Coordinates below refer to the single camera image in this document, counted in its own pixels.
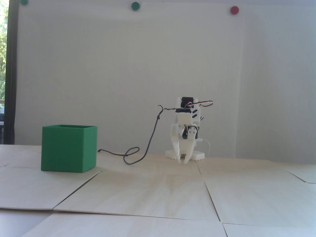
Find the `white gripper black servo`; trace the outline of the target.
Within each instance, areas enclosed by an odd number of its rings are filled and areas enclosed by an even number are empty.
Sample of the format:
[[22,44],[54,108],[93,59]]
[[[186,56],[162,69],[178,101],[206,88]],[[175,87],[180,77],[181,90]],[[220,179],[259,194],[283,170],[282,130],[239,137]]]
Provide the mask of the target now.
[[171,142],[173,145],[175,160],[180,162],[180,154],[185,156],[183,163],[187,164],[190,160],[196,161],[194,147],[196,146],[197,128],[184,124],[171,125]]

